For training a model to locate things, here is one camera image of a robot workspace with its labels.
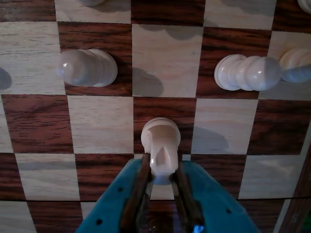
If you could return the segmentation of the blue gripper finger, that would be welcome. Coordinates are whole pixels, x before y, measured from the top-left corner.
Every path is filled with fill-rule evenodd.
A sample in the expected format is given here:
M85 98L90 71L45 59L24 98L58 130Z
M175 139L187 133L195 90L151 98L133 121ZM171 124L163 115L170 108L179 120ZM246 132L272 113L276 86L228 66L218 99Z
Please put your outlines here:
M150 154L131 159L97 200L78 233L139 233L152 192Z
M184 233L258 233L247 211L204 168L177 157L174 201Z

